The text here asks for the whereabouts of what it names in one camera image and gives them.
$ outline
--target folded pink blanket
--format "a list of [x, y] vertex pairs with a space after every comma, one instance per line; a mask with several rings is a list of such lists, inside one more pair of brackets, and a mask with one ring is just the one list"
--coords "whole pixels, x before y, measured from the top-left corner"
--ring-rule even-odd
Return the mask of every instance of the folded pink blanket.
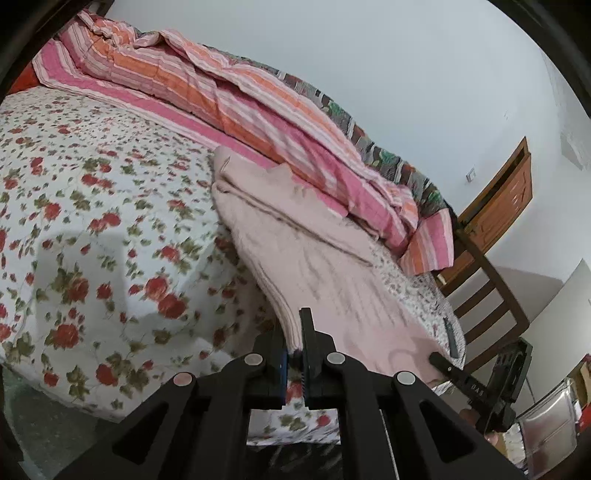
[[440, 382], [428, 356], [443, 351], [388, 292], [366, 232], [295, 184], [287, 165], [265, 170], [219, 147], [214, 166], [216, 208], [290, 351], [302, 348], [298, 311], [310, 307], [316, 329], [370, 370], [408, 370], [427, 384]]
[[83, 73], [164, 99], [273, 161], [288, 163], [384, 239], [407, 274], [452, 265], [447, 209], [419, 218], [407, 186], [366, 166], [324, 112], [268, 72], [235, 63], [175, 31], [142, 35], [87, 12], [60, 39]]

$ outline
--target wall switch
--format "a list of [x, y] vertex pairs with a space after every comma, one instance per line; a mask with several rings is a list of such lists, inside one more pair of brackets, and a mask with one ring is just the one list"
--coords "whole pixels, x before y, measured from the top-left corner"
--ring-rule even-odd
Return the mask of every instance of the wall switch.
[[466, 174], [466, 180], [471, 183], [476, 178], [476, 170], [474, 167]]

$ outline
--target pink striped blanket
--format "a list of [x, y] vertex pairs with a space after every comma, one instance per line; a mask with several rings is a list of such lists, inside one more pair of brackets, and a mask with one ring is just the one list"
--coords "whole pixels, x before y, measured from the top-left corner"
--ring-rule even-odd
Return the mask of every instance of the pink striped blanket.
[[448, 210], [419, 218], [409, 188], [364, 165], [330, 118], [264, 70], [233, 64], [174, 31], [139, 35], [87, 12], [60, 39], [34, 60], [44, 85], [129, 109], [204, 145], [226, 145], [262, 166], [287, 162], [325, 203], [383, 238], [405, 273], [452, 265]]

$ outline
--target wooden chair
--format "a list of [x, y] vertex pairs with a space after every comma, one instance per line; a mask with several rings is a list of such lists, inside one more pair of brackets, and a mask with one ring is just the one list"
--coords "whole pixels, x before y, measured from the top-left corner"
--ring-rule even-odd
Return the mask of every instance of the wooden chair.
[[515, 326], [511, 328], [506, 334], [499, 338], [493, 345], [478, 355], [476, 358], [466, 364], [464, 370], [468, 373], [473, 373], [483, 365], [487, 364], [491, 359], [497, 356], [501, 348], [508, 343], [516, 340], [521, 336], [530, 326], [530, 322], [525, 316], [525, 313], [505, 281], [499, 275], [499, 272], [488, 261], [485, 254], [470, 240], [470, 237], [464, 230], [458, 228], [454, 231], [454, 256], [458, 258], [463, 252], [467, 251], [474, 259], [465, 270], [463, 270], [451, 282], [441, 287], [441, 292], [448, 297], [455, 290], [458, 289], [466, 280], [468, 280], [480, 268], [488, 277], [488, 282], [481, 287], [474, 295], [467, 299], [460, 305], [454, 313], [461, 319], [474, 307], [476, 307], [486, 296], [493, 290], [496, 290], [502, 298], [501, 304], [490, 312], [482, 321], [480, 321], [470, 331], [466, 332], [466, 344], [472, 343], [480, 335], [490, 329], [496, 322], [498, 322], [503, 315], [511, 312], [515, 319]]

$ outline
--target cardboard box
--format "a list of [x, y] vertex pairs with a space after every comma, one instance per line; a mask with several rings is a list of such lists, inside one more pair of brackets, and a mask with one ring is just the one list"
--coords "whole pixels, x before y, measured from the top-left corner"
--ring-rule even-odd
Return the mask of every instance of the cardboard box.
[[590, 366], [591, 364], [589, 362], [583, 360], [574, 368], [574, 370], [572, 370], [571, 373], [569, 373], [569, 378], [573, 380], [574, 392], [579, 399], [582, 409], [591, 404]]

